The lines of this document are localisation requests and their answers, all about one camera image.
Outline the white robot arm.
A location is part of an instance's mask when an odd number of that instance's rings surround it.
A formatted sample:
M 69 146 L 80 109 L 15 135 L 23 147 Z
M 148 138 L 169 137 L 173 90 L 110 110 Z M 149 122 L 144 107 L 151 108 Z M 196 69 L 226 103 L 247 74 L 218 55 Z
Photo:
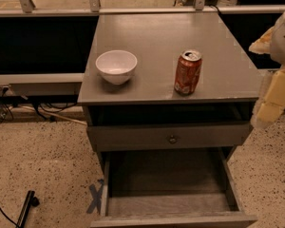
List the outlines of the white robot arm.
M 251 124 L 254 128 L 266 128 L 285 111 L 285 11 L 249 50 L 256 54 L 269 54 L 281 64 L 275 72 L 267 72 L 260 86 L 259 98 L 253 109 Z

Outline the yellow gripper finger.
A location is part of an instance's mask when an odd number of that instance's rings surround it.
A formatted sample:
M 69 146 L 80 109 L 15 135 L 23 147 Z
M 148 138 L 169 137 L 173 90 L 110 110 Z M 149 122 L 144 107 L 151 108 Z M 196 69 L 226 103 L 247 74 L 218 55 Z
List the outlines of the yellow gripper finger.
M 285 66 L 276 72 L 266 71 L 253 109 L 251 124 L 266 128 L 273 124 L 285 110 Z
M 249 50 L 255 54 L 269 54 L 274 28 L 269 28 L 250 46 Z

